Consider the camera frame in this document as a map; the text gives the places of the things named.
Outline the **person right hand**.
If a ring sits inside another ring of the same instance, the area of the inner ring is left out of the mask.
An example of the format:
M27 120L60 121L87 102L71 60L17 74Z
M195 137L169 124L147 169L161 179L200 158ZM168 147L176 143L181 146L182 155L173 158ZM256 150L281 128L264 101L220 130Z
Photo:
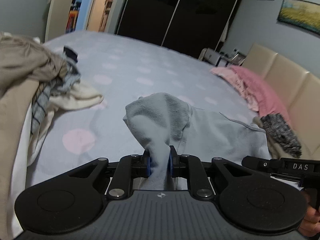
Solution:
M306 215L304 216L298 231L306 237L313 237L319 233L319 212L312 206L308 206Z

